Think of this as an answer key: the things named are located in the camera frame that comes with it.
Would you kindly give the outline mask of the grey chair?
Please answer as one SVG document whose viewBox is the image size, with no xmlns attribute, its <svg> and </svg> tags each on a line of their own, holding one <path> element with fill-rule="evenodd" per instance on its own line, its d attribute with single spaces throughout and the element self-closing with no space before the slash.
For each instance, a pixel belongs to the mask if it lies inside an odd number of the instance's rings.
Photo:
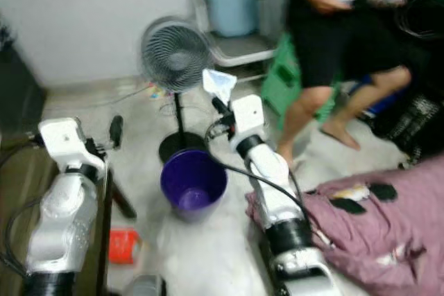
<svg viewBox="0 0 444 296">
<path fill-rule="evenodd" d="M 216 66 L 234 67 L 270 60 L 275 55 L 277 40 L 273 37 L 272 23 L 264 10 L 267 0 L 257 0 L 257 29 L 237 38 L 225 38 L 215 31 L 210 21 L 207 0 L 190 0 L 191 17 L 208 40 L 210 53 Z"/>
</svg>

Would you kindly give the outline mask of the purple plastic waste bin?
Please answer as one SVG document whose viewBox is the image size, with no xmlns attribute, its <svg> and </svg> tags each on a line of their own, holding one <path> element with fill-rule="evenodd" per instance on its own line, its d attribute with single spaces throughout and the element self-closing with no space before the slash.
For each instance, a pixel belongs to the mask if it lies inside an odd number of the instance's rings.
<svg viewBox="0 0 444 296">
<path fill-rule="evenodd" d="M 228 187 L 224 166 L 205 150 L 181 150 L 164 163 L 160 188 L 171 210 L 187 223 L 213 213 Z"/>
</svg>

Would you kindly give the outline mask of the silver left robot leg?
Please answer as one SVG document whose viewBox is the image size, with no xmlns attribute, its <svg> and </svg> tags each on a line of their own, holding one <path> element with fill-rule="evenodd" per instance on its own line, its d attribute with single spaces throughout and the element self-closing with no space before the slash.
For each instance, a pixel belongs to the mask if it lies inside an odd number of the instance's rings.
<svg viewBox="0 0 444 296">
<path fill-rule="evenodd" d="M 121 296 L 167 296 L 167 284 L 156 274 L 139 275 L 125 286 Z"/>
</svg>

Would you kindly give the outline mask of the mauve printed quilt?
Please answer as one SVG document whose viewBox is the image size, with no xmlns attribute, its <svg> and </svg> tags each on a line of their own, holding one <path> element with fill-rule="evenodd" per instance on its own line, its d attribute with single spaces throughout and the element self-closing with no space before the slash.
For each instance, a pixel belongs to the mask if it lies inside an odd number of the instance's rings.
<svg viewBox="0 0 444 296">
<path fill-rule="evenodd" d="M 339 272 L 371 296 L 444 296 L 444 156 L 321 183 L 276 225 L 246 200 L 279 294 L 339 296 Z"/>
</svg>

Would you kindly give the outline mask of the black printed bag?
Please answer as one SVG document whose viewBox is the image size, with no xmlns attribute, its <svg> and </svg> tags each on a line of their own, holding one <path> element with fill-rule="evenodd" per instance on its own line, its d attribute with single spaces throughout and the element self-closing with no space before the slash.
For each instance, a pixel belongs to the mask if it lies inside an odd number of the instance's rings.
<svg viewBox="0 0 444 296">
<path fill-rule="evenodd" d="M 394 143 L 409 165 L 444 153 L 444 96 L 414 92 L 378 114 L 370 125 L 376 137 Z"/>
</svg>

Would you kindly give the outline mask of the orange red container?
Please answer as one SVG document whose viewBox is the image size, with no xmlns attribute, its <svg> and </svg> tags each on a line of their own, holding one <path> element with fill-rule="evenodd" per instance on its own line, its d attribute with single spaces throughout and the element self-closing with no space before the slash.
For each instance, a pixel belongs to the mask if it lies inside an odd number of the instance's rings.
<svg viewBox="0 0 444 296">
<path fill-rule="evenodd" d="M 112 227 L 109 230 L 108 261 L 117 265 L 133 265 L 142 246 L 142 239 L 134 227 Z"/>
</svg>

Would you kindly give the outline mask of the white paper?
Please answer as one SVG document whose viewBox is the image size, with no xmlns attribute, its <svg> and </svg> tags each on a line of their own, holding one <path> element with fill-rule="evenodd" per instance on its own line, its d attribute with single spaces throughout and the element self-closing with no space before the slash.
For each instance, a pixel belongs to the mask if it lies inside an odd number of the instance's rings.
<svg viewBox="0 0 444 296">
<path fill-rule="evenodd" d="M 204 69 L 202 71 L 203 89 L 212 97 L 217 98 L 223 105 L 228 106 L 231 93 L 238 78 L 226 72 Z"/>
</svg>

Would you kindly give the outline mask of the person in black clothes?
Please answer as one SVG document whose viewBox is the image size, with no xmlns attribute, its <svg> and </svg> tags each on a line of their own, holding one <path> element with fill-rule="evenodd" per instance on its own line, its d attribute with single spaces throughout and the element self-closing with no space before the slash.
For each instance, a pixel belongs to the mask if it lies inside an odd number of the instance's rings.
<svg viewBox="0 0 444 296">
<path fill-rule="evenodd" d="M 374 5 L 355 0 L 351 10 L 321 13 L 308 0 L 288 0 L 285 28 L 301 71 L 301 93 L 284 115 L 277 153 L 294 166 L 294 148 L 304 127 L 333 94 L 333 81 L 369 78 L 345 106 L 331 115 L 321 132 L 353 150 L 358 141 L 347 125 L 364 110 L 407 88 L 412 71 L 428 71 L 430 54 L 400 42 Z"/>
</svg>

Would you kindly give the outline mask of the green plastic stool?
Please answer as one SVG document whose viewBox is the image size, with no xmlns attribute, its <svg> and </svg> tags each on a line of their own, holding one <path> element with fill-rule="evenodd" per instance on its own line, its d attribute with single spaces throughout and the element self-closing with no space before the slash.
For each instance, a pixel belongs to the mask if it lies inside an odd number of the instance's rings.
<svg viewBox="0 0 444 296">
<path fill-rule="evenodd" d="M 300 75 L 301 71 L 291 36 L 283 33 L 278 40 L 275 54 L 261 87 L 264 104 L 278 116 L 275 127 L 279 130 L 284 127 L 284 115 L 287 109 L 301 93 Z"/>
</svg>

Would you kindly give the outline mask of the grey standing fan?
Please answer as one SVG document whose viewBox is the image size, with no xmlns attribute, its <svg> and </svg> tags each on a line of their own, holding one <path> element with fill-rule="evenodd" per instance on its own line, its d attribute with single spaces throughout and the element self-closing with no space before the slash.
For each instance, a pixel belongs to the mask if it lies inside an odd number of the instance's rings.
<svg viewBox="0 0 444 296">
<path fill-rule="evenodd" d="M 173 96 L 177 130 L 161 141 L 162 163 L 184 150 L 206 150 L 203 138 L 186 129 L 181 94 L 202 81 L 202 72 L 212 64 L 204 35 L 190 21 L 168 16 L 152 21 L 139 44 L 142 76 Z"/>
</svg>

